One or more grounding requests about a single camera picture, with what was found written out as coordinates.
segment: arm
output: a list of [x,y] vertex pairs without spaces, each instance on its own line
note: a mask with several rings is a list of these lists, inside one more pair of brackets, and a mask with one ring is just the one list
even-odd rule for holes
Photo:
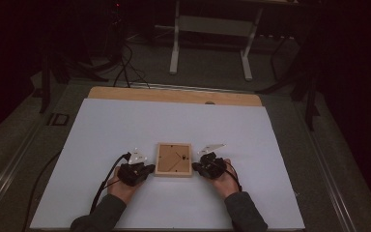
[[114,176],[108,180],[107,195],[101,200],[95,211],[88,216],[75,219],[71,223],[73,232],[108,232],[114,228],[135,191],[142,184],[130,187],[117,177],[120,167],[116,167]]
[[224,202],[236,231],[267,231],[268,225],[247,192],[233,193]]
[[[227,170],[236,176],[235,171],[231,168],[231,161],[227,162]],[[219,195],[224,199],[227,212],[233,220],[234,229],[238,232],[267,231],[268,226],[264,222],[254,202],[247,192],[240,191],[234,179],[228,173],[222,174],[219,178],[209,180],[216,188]]]

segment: electrical cord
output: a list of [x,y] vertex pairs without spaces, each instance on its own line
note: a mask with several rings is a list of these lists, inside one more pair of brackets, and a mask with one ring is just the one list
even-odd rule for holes
[[233,169],[233,171],[234,171],[234,173],[235,173],[236,175],[234,175],[233,173],[231,173],[230,171],[228,171],[226,168],[221,167],[220,165],[216,164],[216,163],[213,162],[213,161],[209,161],[209,163],[212,164],[212,165],[214,165],[214,166],[216,166],[216,167],[218,167],[218,168],[220,168],[220,169],[222,169],[222,170],[224,170],[224,172],[226,172],[227,174],[229,174],[229,175],[234,179],[234,181],[237,183],[237,186],[238,186],[239,191],[243,191],[243,187],[240,185],[240,182],[239,182],[239,180],[238,180],[237,171],[236,171],[236,169],[233,167],[233,165],[231,165],[231,163],[225,161],[225,163],[227,163],[228,165],[231,166],[231,168]]
[[48,162],[44,165],[44,167],[43,167],[41,173],[39,173],[38,178],[36,179],[35,184],[34,184],[33,187],[32,187],[32,192],[31,192],[31,195],[30,195],[30,197],[29,197],[28,208],[27,208],[27,211],[26,211],[25,220],[24,220],[24,222],[23,222],[23,228],[22,228],[22,231],[26,231],[26,226],[27,226],[27,224],[28,224],[28,220],[29,220],[29,213],[30,213],[31,206],[32,206],[33,196],[35,195],[35,190],[36,190],[36,187],[38,186],[39,180],[41,179],[42,174],[43,174],[44,171],[47,169],[47,167],[48,167],[48,166],[49,166],[49,165],[50,165],[54,160],[56,160],[56,158],[58,158],[58,157],[60,156],[61,153],[62,153],[62,151],[59,151],[58,153],[56,153],[56,155],[53,156],[53,157],[50,159],[50,161],[48,161]]
[[122,72],[124,72],[125,73],[125,78],[126,78],[126,83],[128,85],[128,88],[130,88],[130,83],[128,82],[128,74],[127,74],[127,71],[126,71],[126,67],[127,67],[127,64],[129,64],[129,62],[131,60],[131,57],[132,57],[133,52],[132,52],[131,48],[129,48],[126,44],[124,44],[124,46],[128,48],[128,50],[130,51],[130,55],[129,55],[128,60],[127,60],[126,63],[124,62],[124,59],[122,59],[122,65],[123,65],[123,67],[119,71],[119,73],[117,73],[116,78],[114,79],[113,87],[116,87],[117,80],[119,79],[119,77],[122,74]]
[[112,182],[112,183],[108,184],[107,186],[105,186],[105,187],[103,188],[103,190],[107,189],[109,186],[111,186],[111,185],[113,185],[113,184],[116,184],[116,183],[118,183],[118,182],[120,182],[120,180],[117,180],[117,181],[115,181],[115,182]]
[[[127,44],[125,44],[125,47],[130,51],[130,54],[132,55],[132,53],[133,53],[132,49],[131,49]],[[137,82],[137,81],[141,80],[141,81],[143,81],[144,83],[146,83],[147,87],[150,89],[149,82],[147,82],[147,81],[145,80],[145,76],[146,76],[146,74],[145,74],[143,71],[140,71],[140,70],[136,69],[136,68],[131,64],[130,61],[128,61],[127,64],[130,65],[130,67],[133,69],[133,71],[134,71],[134,72],[137,74],[137,76],[139,77],[138,79],[133,80],[131,83],[134,83],[134,82]]]
[[107,181],[108,181],[108,179],[110,178],[111,173],[113,173],[114,169],[116,168],[117,164],[118,164],[118,163],[120,162],[120,160],[122,160],[122,159],[129,160],[129,159],[130,159],[130,156],[131,156],[130,153],[126,153],[126,154],[124,154],[124,155],[121,155],[121,156],[116,160],[116,162],[114,162],[113,166],[111,167],[109,173],[108,173],[107,176],[106,176],[106,179],[104,179],[104,181],[101,182],[101,185],[100,185],[100,187],[99,187],[99,190],[98,190],[98,192],[96,193],[95,198],[93,199],[92,207],[90,208],[90,214],[93,213],[93,212],[95,211],[96,206],[98,205],[98,201],[99,201],[99,198],[100,198],[101,192],[102,192],[105,188],[108,187],[108,186],[106,186]]

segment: hand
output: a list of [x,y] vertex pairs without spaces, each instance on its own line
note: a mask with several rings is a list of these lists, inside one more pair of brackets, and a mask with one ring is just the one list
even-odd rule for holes
[[[225,159],[224,161],[226,162],[227,165],[227,171],[236,176],[235,171],[230,166],[231,161],[229,159]],[[213,186],[215,187],[219,195],[222,197],[222,199],[227,198],[232,193],[240,191],[237,182],[227,172],[224,172],[220,177],[216,179],[207,180],[213,184]]]
[[140,188],[143,183],[138,184],[135,187],[131,187],[123,183],[119,180],[117,177],[117,173],[119,172],[120,166],[116,167],[114,169],[114,175],[113,177],[107,181],[107,193],[115,195],[119,197],[121,200],[123,200],[126,205],[131,200],[131,197],[134,195],[135,191]]

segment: small wooden box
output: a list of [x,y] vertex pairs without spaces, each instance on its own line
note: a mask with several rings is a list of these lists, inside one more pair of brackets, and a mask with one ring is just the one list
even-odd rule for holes
[[191,144],[158,143],[156,176],[191,177]]

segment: white table surface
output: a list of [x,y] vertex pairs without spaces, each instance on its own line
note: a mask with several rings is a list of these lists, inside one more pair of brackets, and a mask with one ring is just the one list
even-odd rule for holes
[[[231,159],[269,229],[304,228],[265,107],[86,99],[57,161],[31,228],[65,229],[89,213],[111,165],[138,148],[155,163],[159,142],[191,143],[193,161],[209,144]],[[116,228],[230,229],[213,187],[191,178],[149,176]]]

